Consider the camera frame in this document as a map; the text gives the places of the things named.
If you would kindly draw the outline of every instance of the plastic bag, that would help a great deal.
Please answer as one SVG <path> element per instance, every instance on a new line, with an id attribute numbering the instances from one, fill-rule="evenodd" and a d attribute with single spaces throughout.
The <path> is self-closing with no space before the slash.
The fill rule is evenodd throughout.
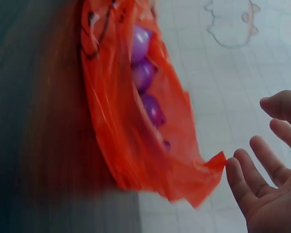
<path id="1" fill-rule="evenodd" d="M 158 72 L 148 91 L 167 123 L 151 124 L 130 72 L 133 25 L 153 32 L 148 59 Z M 223 152 L 199 154 L 189 94 L 178 81 L 147 0 L 85 0 L 81 60 L 99 147 L 118 187 L 158 192 L 197 207 L 219 183 Z M 171 144 L 168 152 L 162 138 Z"/>

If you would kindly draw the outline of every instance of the finger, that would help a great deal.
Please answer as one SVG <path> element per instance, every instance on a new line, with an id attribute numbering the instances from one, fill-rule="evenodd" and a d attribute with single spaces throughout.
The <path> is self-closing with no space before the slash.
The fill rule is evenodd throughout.
<path id="1" fill-rule="evenodd" d="M 291 148 L 291 125 L 286 121 L 273 119 L 270 128 L 274 134 Z"/>
<path id="2" fill-rule="evenodd" d="M 272 118 L 286 120 L 291 124 L 291 91 L 281 91 L 272 97 L 263 98 L 260 105 Z"/>
<path id="3" fill-rule="evenodd" d="M 242 168 L 236 158 L 230 158 L 226 163 L 226 176 L 234 198 L 245 218 L 258 198 L 253 194 L 244 180 Z"/>
<path id="4" fill-rule="evenodd" d="M 235 151 L 234 158 L 239 161 L 246 183 L 258 198 L 275 191 L 266 183 L 245 150 Z"/>
<path id="5" fill-rule="evenodd" d="M 252 137 L 250 146 L 274 184 L 277 187 L 284 184 L 291 176 L 291 170 L 280 162 L 263 138 L 260 136 Z"/>

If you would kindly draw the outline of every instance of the palm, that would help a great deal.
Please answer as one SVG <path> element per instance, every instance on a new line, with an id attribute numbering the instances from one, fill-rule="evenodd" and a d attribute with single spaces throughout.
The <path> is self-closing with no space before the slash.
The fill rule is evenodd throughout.
<path id="1" fill-rule="evenodd" d="M 291 232 L 291 177 L 285 187 L 276 192 L 266 194 L 256 203 L 251 217 L 248 219 L 248 232 Z"/>
<path id="2" fill-rule="evenodd" d="M 291 148 L 291 125 L 282 121 L 291 123 L 289 101 L 291 92 L 284 92 L 261 102 L 261 106 L 276 118 L 270 123 L 273 132 Z M 278 188 L 266 183 L 246 151 L 237 150 L 227 161 L 227 179 L 246 218 L 248 232 L 291 232 L 291 169 L 277 159 L 260 136 L 253 137 L 250 146 Z"/>

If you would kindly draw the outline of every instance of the gray surface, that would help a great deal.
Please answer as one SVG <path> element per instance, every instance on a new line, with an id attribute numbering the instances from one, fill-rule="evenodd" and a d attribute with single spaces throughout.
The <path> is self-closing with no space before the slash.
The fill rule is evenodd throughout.
<path id="1" fill-rule="evenodd" d="M 0 233 L 141 231 L 101 157 L 65 0 L 0 1 Z"/>

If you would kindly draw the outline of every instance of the cartoon drawing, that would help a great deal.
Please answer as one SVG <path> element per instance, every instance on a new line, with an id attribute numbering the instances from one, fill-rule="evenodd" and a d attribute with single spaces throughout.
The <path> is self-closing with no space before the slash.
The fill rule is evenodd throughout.
<path id="1" fill-rule="evenodd" d="M 260 8 L 251 0 L 210 0 L 204 8 L 212 15 L 207 32 L 223 47 L 239 48 L 259 33 L 254 16 Z"/>

